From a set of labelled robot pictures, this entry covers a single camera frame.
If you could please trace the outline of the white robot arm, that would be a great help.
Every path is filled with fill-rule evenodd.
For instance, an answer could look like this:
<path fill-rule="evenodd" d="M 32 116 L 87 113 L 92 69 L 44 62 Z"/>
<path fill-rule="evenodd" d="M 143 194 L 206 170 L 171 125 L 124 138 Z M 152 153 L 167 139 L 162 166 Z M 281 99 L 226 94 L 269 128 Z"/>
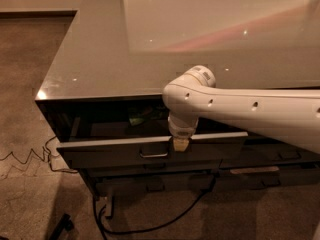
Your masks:
<path fill-rule="evenodd" d="M 320 153 L 319 90 L 219 89 L 212 71 L 197 65 L 168 83 L 162 99 L 180 141 L 206 118 Z"/>

